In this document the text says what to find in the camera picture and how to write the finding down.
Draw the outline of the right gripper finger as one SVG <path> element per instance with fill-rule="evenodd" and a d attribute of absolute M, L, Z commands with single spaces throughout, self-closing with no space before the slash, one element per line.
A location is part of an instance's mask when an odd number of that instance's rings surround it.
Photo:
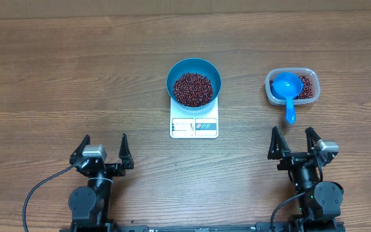
<path fill-rule="evenodd" d="M 267 158 L 269 160 L 280 160 L 290 153 L 289 146 L 277 126 L 273 127 L 271 134 L 271 143 Z"/>
<path fill-rule="evenodd" d="M 305 133 L 307 139 L 307 150 L 308 152 L 311 152 L 312 150 L 314 150 L 317 141 L 319 141 L 321 137 L 314 131 L 314 128 L 312 127 L 308 127 L 305 130 Z"/>

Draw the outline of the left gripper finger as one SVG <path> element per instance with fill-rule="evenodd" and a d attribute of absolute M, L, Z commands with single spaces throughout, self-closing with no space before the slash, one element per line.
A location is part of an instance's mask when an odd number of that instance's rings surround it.
<path fill-rule="evenodd" d="M 125 133 L 122 134 L 122 140 L 121 140 L 120 150 L 119 150 L 119 159 L 121 160 L 121 165 L 124 169 L 134 168 L 133 157 L 129 150 L 128 138 Z"/>
<path fill-rule="evenodd" d="M 79 146 L 75 149 L 75 151 L 70 155 L 70 164 L 74 164 L 79 157 L 82 156 L 82 152 L 85 148 L 85 146 L 90 145 L 90 136 L 85 135 L 82 142 L 79 144 Z"/>

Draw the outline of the blue plastic measuring scoop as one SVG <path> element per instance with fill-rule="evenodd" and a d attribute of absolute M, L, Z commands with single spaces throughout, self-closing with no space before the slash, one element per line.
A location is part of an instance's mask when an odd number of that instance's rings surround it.
<path fill-rule="evenodd" d="M 285 100 L 285 118 L 289 124 L 294 124 L 296 122 L 294 99 L 301 93 L 302 89 L 302 81 L 293 73 L 280 73 L 273 80 L 271 88 L 272 94 L 277 99 Z"/>

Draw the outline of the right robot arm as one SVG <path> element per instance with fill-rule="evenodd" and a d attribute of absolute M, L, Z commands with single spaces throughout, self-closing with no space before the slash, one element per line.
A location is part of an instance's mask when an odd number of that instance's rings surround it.
<path fill-rule="evenodd" d="M 280 203 L 272 212 L 271 231 L 344 231 L 336 218 L 341 215 L 344 189 L 337 182 L 323 180 L 323 167 L 338 154 L 336 142 L 323 140 L 309 127 L 305 130 L 307 151 L 292 152 L 278 127 L 273 127 L 267 158 L 278 160 L 277 169 L 286 171 L 294 184 L 296 194 Z M 275 222 L 279 209 L 298 201 L 300 213 L 287 222 Z"/>

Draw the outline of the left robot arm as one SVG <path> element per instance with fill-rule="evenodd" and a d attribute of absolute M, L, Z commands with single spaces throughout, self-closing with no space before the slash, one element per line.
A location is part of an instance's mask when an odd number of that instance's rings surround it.
<path fill-rule="evenodd" d="M 113 178 L 123 177 L 134 168 L 126 134 L 122 135 L 119 163 L 106 162 L 106 150 L 101 144 L 91 145 L 86 135 L 70 155 L 70 164 L 87 177 L 87 184 L 72 191 L 68 199 L 71 210 L 70 231 L 120 231 L 114 220 L 108 218 Z"/>

